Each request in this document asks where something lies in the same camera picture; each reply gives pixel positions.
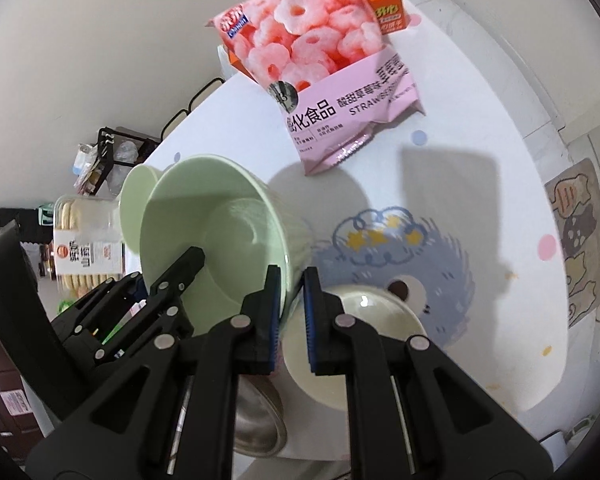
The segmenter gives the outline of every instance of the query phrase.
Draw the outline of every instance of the floor mat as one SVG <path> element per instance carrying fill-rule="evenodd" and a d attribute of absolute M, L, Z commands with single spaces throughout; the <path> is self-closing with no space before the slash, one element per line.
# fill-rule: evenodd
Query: floor mat
<path fill-rule="evenodd" d="M 573 326 L 600 304 L 600 186 L 586 158 L 545 188 L 562 244 Z"/>

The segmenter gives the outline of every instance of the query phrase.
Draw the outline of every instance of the strawberry snack bag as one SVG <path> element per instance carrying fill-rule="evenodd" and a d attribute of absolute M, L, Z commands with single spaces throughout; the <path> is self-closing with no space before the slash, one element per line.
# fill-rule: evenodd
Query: strawberry snack bag
<path fill-rule="evenodd" d="M 282 106 L 304 173 L 327 170 L 418 92 L 366 0 L 248 0 L 218 14 L 224 44 Z"/>

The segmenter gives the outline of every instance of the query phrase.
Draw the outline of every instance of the blue dot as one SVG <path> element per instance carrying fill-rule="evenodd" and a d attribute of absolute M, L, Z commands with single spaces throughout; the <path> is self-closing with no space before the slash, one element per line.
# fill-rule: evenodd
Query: blue dot
<path fill-rule="evenodd" d="M 427 143 L 427 134 L 422 130 L 416 130 L 411 134 L 411 141 L 416 146 L 424 146 Z"/>

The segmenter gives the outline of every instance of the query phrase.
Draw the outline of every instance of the tabletop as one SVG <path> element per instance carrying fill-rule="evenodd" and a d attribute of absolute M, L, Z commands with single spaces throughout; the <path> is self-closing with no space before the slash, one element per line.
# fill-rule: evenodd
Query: tabletop
<path fill-rule="evenodd" d="M 503 105 L 436 25 L 425 16 L 417 22 L 390 39 L 426 114 L 378 126 L 338 167 L 304 176 L 278 104 L 241 74 L 146 163 L 164 170 L 214 153 L 250 170 L 311 225 L 324 286 L 407 285 L 407 304 L 430 338 L 515 414 L 544 399 L 564 370 L 568 299 L 558 235 Z M 280 456 L 346 458 L 346 414 L 310 399 L 283 363 L 272 382 L 288 429 Z"/>

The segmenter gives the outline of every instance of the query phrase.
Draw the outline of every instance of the metal bowl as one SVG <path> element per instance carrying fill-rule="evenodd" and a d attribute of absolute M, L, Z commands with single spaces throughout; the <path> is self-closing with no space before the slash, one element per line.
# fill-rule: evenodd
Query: metal bowl
<path fill-rule="evenodd" d="M 286 444 L 280 395 L 261 376 L 240 376 L 235 410 L 234 450 L 255 457 L 273 456 Z"/>

